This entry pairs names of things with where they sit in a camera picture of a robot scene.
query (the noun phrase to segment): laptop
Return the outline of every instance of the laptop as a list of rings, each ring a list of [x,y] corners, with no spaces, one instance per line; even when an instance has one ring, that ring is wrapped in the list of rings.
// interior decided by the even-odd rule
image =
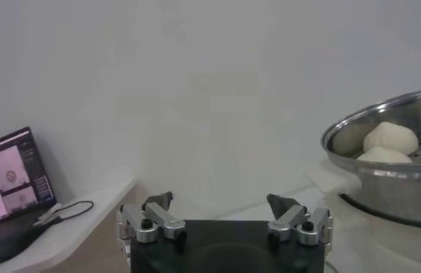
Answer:
[[[30,128],[0,138],[0,239],[56,203]]]

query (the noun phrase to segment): white wall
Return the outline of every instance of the white wall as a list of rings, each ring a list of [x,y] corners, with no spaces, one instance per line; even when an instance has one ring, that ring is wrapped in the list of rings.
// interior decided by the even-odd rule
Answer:
[[[322,131],[421,88],[421,1],[0,1],[0,136],[63,198],[131,169],[207,217],[304,187]]]

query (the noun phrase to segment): white shelf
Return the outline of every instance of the white shelf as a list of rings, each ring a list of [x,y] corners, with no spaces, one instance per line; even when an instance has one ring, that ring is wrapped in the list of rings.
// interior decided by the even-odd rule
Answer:
[[[74,198],[70,204],[91,200],[94,207],[77,218],[50,227],[20,255],[0,264],[0,272],[40,272],[61,263],[85,241],[133,185],[134,182],[125,182]]]

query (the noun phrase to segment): black screw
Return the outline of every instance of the black screw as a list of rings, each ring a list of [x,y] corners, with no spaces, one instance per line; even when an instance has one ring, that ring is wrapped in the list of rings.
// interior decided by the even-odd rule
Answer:
[[[302,224],[302,230],[304,231],[312,231],[314,229],[313,222],[306,221]]]
[[[141,228],[142,229],[150,229],[150,228],[152,228],[152,224],[153,224],[153,222],[152,222],[151,219],[145,218],[141,221]]]
[[[182,251],[186,245],[187,232],[186,231],[176,231],[175,233],[175,247],[178,251]]]
[[[268,242],[270,243],[270,247],[275,249],[279,246],[280,236],[277,233],[269,233],[268,234]]]

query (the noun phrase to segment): laptop screen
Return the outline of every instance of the laptop screen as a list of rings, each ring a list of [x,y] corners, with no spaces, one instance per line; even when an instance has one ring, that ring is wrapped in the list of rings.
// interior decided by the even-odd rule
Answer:
[[[30,129],[1,138],[0,220],[55,202]]]

